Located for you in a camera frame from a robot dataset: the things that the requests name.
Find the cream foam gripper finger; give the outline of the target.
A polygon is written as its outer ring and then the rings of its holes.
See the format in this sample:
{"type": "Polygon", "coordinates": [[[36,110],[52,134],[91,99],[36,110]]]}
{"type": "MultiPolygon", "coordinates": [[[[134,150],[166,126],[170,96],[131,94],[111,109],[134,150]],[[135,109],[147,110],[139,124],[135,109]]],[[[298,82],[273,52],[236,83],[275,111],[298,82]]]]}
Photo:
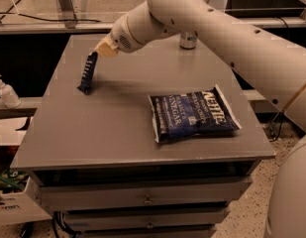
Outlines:
{"type": "Polygon", "coordinates": [[[101,58],[113,58],[118,54],[118,47],[111,40],[102,40],[94,51],[101,58]]]}

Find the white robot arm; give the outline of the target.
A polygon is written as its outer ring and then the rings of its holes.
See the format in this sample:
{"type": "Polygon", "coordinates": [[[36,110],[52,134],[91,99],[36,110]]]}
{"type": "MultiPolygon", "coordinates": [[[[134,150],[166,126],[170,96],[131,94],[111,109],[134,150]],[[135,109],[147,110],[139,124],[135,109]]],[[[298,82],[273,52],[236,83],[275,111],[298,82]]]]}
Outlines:
{"type": "Polygon", "coordinates": [[[305,132],[275,178],[264,238],[306,238],[306,49],[203,0],[146,0],[123,15],[95,51],[102,57],[132,53],[177,32],[195,35],[305,132]]]}

